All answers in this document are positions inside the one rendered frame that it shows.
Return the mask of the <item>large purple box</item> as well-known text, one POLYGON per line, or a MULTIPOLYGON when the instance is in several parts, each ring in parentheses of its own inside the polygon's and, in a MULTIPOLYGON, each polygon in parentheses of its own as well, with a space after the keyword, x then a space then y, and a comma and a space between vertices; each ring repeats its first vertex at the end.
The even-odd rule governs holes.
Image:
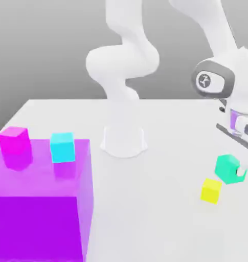
POLYGON ((50 142, 32 140, 18 161, 0 149, 0 262, 86 262, 94 209, 91 147, 53 163, 50 142))

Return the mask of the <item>small cyan cube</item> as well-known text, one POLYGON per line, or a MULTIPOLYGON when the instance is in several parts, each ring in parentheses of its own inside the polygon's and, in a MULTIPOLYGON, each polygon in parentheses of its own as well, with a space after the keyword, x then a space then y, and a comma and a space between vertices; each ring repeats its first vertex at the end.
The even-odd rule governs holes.
POLYGON ((75 142, 73 133, 52 133, 50 151, 53 163, 75 161, 75 142))

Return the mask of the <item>small green cube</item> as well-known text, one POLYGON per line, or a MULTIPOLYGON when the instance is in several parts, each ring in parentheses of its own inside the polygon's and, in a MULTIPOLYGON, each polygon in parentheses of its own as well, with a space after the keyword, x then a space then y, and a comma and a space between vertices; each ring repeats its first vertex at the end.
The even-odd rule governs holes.
POLYGON ((219 155, 214 172, 227 185, 243 182, 245 177, 238 177, 236 175, 239 165, 240 161, 235 156, 231 154, 219 155))

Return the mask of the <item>small yellow cube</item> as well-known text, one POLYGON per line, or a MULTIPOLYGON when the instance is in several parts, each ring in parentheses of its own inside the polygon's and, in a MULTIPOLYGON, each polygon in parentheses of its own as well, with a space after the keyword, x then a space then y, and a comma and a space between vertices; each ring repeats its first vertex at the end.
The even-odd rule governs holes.
POLYGON ((200 199, 216 204, 219 199, 222 183, 220 181, 206 178, 201 189, 200 199))

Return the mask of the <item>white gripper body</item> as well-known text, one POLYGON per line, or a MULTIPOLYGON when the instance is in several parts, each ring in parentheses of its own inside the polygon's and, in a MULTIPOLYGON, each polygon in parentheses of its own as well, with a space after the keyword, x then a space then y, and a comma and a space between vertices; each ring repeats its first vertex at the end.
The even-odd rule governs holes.
POLYGON ((248 149, 248 142, 243 140, 241 137, 234 136, 233 134, 228 132, 228 130, 225 127, 223 127, 222 125, 220 125, 219 123, 216 124, 216 128, 222 131, 228 137, 232 138, 233 140, 235 140, 236 142, 238 142, 239 144, 241 144, 242 146, 248 149))

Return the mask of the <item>small magenta cube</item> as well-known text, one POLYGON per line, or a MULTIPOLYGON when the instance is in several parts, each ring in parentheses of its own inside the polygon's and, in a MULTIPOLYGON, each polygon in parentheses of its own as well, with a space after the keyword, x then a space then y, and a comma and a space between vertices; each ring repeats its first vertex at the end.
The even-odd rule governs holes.
POLYGON ((0 133, 0 148, 4 158, 31 159, 32 147, 28 129, 10 126, 0 133))

